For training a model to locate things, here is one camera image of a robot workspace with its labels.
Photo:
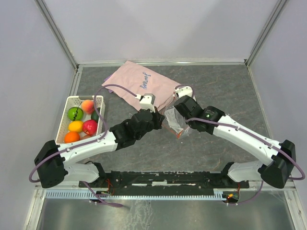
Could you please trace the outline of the clear zip top bag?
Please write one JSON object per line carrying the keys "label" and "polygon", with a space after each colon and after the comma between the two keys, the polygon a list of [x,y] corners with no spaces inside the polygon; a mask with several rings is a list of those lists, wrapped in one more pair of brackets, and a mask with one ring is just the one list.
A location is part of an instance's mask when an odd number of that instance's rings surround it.
{"label": "clear zip top bag", "polygon": [[177,139],[186,138],[191,134],[191,128],[173,105],[165,108],[164,116],[164,127],[174,134]]}

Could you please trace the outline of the red apple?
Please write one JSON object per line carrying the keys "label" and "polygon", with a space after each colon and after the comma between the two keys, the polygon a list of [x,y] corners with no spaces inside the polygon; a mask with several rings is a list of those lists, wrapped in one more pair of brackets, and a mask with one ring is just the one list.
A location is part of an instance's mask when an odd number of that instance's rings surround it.
{"label": "red apple", "polygon": [[82,130],[85,134],[93,136],[97,132],[98,124],[95,120],[87,120],[83,123]]}

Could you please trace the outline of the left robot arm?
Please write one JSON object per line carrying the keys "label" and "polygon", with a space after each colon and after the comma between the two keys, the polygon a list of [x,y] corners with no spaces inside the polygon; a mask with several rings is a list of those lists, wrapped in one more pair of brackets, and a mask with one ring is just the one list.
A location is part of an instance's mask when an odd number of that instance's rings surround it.
{"label": "left robot arm", "polygon": [[61,145],[54,140],[48,141],[34,160],[33,172],[38,173],[36,181],[43,188],[52,188],[64,181],[85,181],[101,187],[106,182],[101,164],[79,162],[97,154],[134,145],[148,132],[161,129],[164,118],[158,111],[141,109],[130,119],[97,136]]}

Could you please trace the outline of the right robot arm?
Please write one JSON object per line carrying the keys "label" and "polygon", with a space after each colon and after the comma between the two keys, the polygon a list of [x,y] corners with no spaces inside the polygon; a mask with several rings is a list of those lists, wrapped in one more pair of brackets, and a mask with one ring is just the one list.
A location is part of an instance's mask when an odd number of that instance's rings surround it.
{"label": "right robot arm", "polygon": [[293,142],[287,139],[279,142],[264,137],[216,107],[201,108],[189,96],[178,99],[174,107],[192,129],[226,139],[257,158],[251,162],[231,163],[226,172],[220,175],[223,186],[232,187],[246,180],[263,180],[275,188],[284,188],[294,168]]}

